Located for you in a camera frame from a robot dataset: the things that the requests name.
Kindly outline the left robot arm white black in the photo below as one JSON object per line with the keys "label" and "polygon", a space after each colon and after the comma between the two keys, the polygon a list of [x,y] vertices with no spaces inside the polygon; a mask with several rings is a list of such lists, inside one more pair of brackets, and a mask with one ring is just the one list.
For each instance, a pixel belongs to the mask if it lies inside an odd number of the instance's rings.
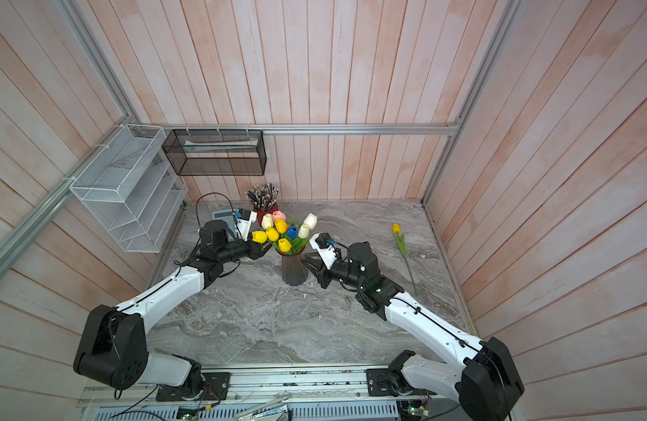
{"label": "left robot arm white black", "polygon": [[225,264],[259,259],[271,247],[262,232],[243,231],[232,239],[224,221],[207,222],[190,256],[171,275],[130,300],[99,305],[89,313],[74,372],[115,390],[153,384],[171,387],[185,400],[199,398],[205,389],[200,363],[150,352],[146,335],[174,308],[223,277]]}

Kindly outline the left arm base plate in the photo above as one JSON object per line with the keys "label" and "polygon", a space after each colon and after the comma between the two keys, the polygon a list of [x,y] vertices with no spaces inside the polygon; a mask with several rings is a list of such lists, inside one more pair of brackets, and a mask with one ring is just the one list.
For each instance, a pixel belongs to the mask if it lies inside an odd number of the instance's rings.
{"label": "left arm base plate", "polygon": [[230,372],[199,372],[181,386],[161,386],[156,395],[157,402],[197,401],[211,399],[223,401],[230,386]]}

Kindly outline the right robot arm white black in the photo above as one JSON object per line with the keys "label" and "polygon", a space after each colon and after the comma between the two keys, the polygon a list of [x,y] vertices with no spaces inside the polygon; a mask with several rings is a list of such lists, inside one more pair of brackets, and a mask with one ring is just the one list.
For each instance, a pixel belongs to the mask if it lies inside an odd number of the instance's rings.
{"label": "right robot arm white black", "polygon": [[366,242],[341,247],[326,233],[311,240],[303,264],[322,288],[340,282],[370,313],[399,326],[440,357],[430,361],[406,350],[389,365],[395,394],[424,389],[460,404],[472,420],[507,420],[524,393],[508,347],[495,337],[483,340],[456,328],[419,303],[381,273]]}

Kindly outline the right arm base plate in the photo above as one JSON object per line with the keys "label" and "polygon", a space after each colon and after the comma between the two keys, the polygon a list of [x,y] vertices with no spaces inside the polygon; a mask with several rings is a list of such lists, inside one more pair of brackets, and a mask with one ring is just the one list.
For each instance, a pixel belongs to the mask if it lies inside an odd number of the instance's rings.
{"label": "right arm base plate", "polygon": [[365,372],[369,396],[426,396],[434,394],[429,389],[417,389],[396,370],[390,368],[370,368]]}

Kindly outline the dark red ribbed glass vase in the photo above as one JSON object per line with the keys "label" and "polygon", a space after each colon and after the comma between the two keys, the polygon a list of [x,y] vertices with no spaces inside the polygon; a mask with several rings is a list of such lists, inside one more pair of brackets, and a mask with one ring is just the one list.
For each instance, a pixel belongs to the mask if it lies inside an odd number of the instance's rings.
{"label": "dark red ribbed glass vase", "polygon": [[308,273],[302,264],[302,254],[281,254],[281,276],[285,284],[302,285],[307,280]]}

